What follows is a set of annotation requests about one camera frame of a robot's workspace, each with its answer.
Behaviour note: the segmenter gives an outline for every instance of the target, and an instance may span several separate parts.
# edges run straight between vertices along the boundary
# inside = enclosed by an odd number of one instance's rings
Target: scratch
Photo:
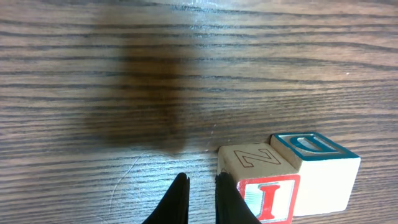
[[[105,219],[101,218],[99,215],[91,214],[91,216],[101,220],[101,223],[109,224],[108,221],[106,221]]]
[[[119,181],[116,183],[116,185],[113,188],[112,191],[112,195],[111,195],[111,203],[109,204],[109,214],[111,213],[112,210],[112,201],[113,201],[113,197],[114,197],[114,193],[116,191],[116,188],[118,187],[118,185],[120,184],[120,182],[128,175],[128,173],[130,173],[130,171],[132,170],[132,168],[136,165],[137,161],[141,158],[142,155],[147,154],[148,152],[143,152],[141,153],[137,159],[132,163],[131,167],[129,168],[129,170],[127,170],[127,172],[119,179]]]
[[[217,124],[213,125],[213,129],[211,130],[211,133],[210,133],[210,140],[207,142],[207,148],[209,147],[210,142],[213,140],[214,129],[216,128],[216,126],[217,126]]]

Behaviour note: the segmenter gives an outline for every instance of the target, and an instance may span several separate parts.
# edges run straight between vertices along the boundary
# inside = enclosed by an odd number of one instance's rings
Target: blue border
[[[320,139],[324,140],[325,142],[331,144],[335,148],[338,148],[339,150],[343,151],[344,153],[340,153],[337,155],[324,155],[324,156],[304,156],[303,154],[299,153],[295,148],[293,148],[289,143],[287,143],[285,140],[283,140],[281,135],[293,135],[293,134],[314,134],[315,136],[319,137]],[[290,148],[293,150],[293,152],[299,156],[302,160],[304,161],[321,161],[321,160],[327,160],[327,159],[348,159],[348,158],[359,158],[359,156],[350,150],[344,148],[343,146],[340,146],[339,144],[333,142],[332,140],[324,137],[323,135],[315,132],[315,131],[310,131],[310,132],[304,132],[304,133],[278,133],[278,134],[273,134],[275,138],[277,138],[281,143],[283,143],[286,147]]]

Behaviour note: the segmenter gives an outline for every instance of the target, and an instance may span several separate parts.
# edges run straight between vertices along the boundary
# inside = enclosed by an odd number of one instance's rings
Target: wooden block
[[[295,216],[345,210],[361,158],[318,133],[284,133],[271,146],[300,174]]]
[[[261,222],[292,222],[300,176],[270,145],[220,147],[220,172],[233,176],[242,198]]]

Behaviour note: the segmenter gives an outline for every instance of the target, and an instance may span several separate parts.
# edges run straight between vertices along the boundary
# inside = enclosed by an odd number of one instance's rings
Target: wood grain
[[[395,0],[0,1],[0,223],[141,223],[179,172],[214,223],[219,146],[309,130],[363,162],[294,223],[398,222],[397,47]]]

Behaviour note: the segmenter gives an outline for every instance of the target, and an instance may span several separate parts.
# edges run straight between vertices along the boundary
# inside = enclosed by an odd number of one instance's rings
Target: letter block
[[[300,176],[270,145],[220,147],[220,172],[233,176],[239,193],[260,222],[292,222]]]
[[[300,174],[295,216],[346,209],[359,156],[314,132],[274,134],[271,146]]]

